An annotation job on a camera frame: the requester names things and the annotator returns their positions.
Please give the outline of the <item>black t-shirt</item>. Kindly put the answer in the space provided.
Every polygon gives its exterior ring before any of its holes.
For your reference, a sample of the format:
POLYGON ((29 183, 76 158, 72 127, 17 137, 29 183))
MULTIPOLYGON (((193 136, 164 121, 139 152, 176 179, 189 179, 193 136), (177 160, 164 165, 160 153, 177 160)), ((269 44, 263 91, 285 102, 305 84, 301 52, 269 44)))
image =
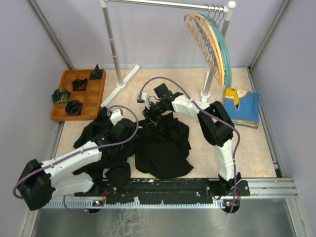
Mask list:
POLYGON ((173 179, 187 175, 193 166, 190 154, 189 127, 173 113, 161 116, 157 125, 147 119, 139 121, 135 141, 135 166, 142 173, 158 179, 173 179))

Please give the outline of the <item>black button-up shirt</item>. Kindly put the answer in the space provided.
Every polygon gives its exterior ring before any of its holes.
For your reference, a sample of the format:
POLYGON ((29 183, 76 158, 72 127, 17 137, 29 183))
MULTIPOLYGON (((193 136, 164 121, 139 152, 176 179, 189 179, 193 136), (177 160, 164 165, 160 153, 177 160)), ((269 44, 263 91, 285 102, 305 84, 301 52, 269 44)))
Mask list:
POLYGON ((92 142, 101 152, 99 161, 85 165, 74 171, 74 175, 87 173, 94 182, 89 191, 76 193, 76 196, 98 196, 106 187, 103 177, 117 190, 121 190, 131 178, 131 168, 127 159, 135 152, 134 141, 139 121, 122 118, 116 125, 109 119, 109 110, 103 107, 97 118, 88 124, 75 141, 75 149, 92 142))

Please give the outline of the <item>white clothes rack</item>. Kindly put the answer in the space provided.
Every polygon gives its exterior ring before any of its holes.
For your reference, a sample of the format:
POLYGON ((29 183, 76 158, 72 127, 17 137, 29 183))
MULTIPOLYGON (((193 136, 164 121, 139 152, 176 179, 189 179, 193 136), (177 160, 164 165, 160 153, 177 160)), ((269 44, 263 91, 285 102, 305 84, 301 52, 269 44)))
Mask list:
MULTIPOLYGON (((192 9, 192 10, 203 10, 207 12, 214 12, 214 13, 222 13, 224 18, 224 23, 222 26, 222 34, 223 36, 226 35, 229 23, 231 21, 233 12, 236 8, 236 2, 234 0, 231 0, 227 3, 226 6, 202 6, 202 5, 196 5, 196 4, 186 4, 186 3, 177 3, 177 2, 169 2, 169 1, 160 1, 160 0, 121 0, 121 3, 132 3, 132 4, 141 4, 141 5, 152 5, 152 6, 162 6, 162 7, 172 7, 172 8, 180 8, 180 9, 192 9)), ((121 70, 119 65, 119 57, 117 54, 115 41, 114 41, 114 35, 112 31, 112 26, 110 22, 109 17, 109 11, 108 11, 108 1, 102 0, 100 1, 101 8, 104 15, 104 20, 106 23, 106 29, 109 37, 112 57, 114 61, 114 66, 116 70, 117 75, 117 85, 116 88, 110 93, 108 97, 101 103, 101 106, 107 106, 110 102, 112 102, 115 97, 123 91, 130 80, 138 73, 140 66, 135 65, 134 68, 130 71, 130 73, 126 77, 121 76, 121 70)))

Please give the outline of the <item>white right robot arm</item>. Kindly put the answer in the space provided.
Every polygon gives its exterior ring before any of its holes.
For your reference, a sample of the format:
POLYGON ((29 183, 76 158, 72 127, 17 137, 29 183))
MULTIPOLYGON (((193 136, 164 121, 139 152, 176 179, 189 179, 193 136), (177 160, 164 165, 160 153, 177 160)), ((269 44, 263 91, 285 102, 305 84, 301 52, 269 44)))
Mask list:
POLYGON ((171 92, 164 83, 154 92, 157 102, 151 102, 150 96, 142 90, 137 96, 137 102, 145 104, 144 117, 157 124, 164 112, 172 111, 197 119, 205 140, 214 146, 216 152, 220 195, 237 195, 240 173, 236 167, 236 149, 233 149, 233 133, 236 130, 223 104, 219 101, 211 104, 195 101, 184 91, 171 92))

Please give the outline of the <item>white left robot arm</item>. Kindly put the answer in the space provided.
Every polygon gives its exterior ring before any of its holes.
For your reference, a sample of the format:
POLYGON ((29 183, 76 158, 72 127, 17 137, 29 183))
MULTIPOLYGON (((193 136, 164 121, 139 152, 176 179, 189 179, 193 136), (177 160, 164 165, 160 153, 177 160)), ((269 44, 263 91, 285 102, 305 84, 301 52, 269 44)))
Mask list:
POLYGON ((117 121, 112 127, 99 133, 75 150, 47 161, 29 161, 13 188, 13 195, 23 199, 30 210, 38 210, 52 199, 75 193, 99 195, 103 184, 87 172, 73 172, 102 158, 108 148, 122 147, 132 140, 138 130, 138 122, 127 118, 117 121))

